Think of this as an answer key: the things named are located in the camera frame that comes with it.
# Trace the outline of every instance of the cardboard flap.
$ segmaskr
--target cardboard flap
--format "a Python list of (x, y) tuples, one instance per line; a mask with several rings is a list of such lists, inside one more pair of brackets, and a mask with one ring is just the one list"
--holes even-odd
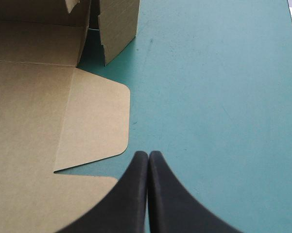
[(66, 2), (66, 7), (68, 10), (68, 13), (71, 13), (71, 11), (73, 10), (74, 6), (76, 4), (78, 4), (80, 1), (79, 0), (65, 0)]
[(127, 147), (130, 91), (75, 69), (54, 170), (119, 155)]
[(90, 0), (0, 0), (0, 20), (82, 27)]
[(83, 40), (82, 27), (0, 21), (0, 61), (76, 66)]
[(100, 0), (100, 9), (98, 24), (108, 64), (136, 35), (139, 0)]
[(53, 173), (74, 69), (0, 62), (1, 233), (53, 233), (116, 183)]

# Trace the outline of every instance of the teal table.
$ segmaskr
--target teal table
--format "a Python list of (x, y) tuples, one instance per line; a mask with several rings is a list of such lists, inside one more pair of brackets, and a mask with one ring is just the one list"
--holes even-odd
[(160, 150), (191, 194), (234, 227), (292, 233), (286, 0), (142, 0), (137, 38), (107, 67), (97, 38), (89, 33), (80, 68), (130, 88), (129, 145), (64, 172), (119, 178), (136, 150)]

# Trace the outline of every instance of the cardboard box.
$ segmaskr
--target cardboard box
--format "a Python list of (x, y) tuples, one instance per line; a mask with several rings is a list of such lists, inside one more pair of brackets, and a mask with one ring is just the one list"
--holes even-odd
[(124, 49), (138, 6), (0, 0), (0, 232), (59, 230), (115, 184), (53, 172), (126, 149), (129, 89), (76, 65), (89, 25), (100, 30), (106, 64)]

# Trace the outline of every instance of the black object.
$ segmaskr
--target black object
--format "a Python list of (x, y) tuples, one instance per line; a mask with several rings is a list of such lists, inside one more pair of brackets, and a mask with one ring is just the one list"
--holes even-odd
[(240, 233), (191, 196), (159, 151), (149, 159), (148, 208), (151, 233)]
[(58, 233), (143, 233), (148, 155), (135, 153), (114, 188), (91, 210)]

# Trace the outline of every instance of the box flap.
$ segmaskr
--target box flap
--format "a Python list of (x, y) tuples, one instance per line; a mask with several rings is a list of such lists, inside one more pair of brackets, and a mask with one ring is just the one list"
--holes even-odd
[(0, 21), (0, 61), (76, 66), (83, 27)]
[(130, 91), (125, 85), (76, 68), (54, 170), (124, 152), (129, 114)]
[(116, 183), (53, 173), (74, 69), (0, 63), (0, 232), (55, 232)]
[(66, 7), (67, 7), (68, 13), (71, 13), (71, 11), (73, 10), (74, 6), (76, 4), (78, 4), (80, 2), (80, 0), (65, 0), (65, 2), (66, 2)]
[(82, 27), (90, 0), (76, 3), (78, 0), (0, 0), (0, 20)]
[(139, 0), (100, 0), (98, 24), (106, 64), (136, 36), (138, 11)]

